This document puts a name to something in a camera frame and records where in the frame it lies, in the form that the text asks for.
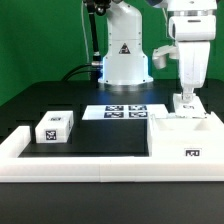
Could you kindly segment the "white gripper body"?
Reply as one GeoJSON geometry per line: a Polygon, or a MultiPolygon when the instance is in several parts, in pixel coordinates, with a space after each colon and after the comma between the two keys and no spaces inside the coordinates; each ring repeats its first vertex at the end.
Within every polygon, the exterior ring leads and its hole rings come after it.
{"type": "Polygon", "coordinates": [[[177,47],[183,93],[191,94],[205,81],[210,41],[216,36],[216,17],[172,16],[169,18],[168,34],[177,47]]]}

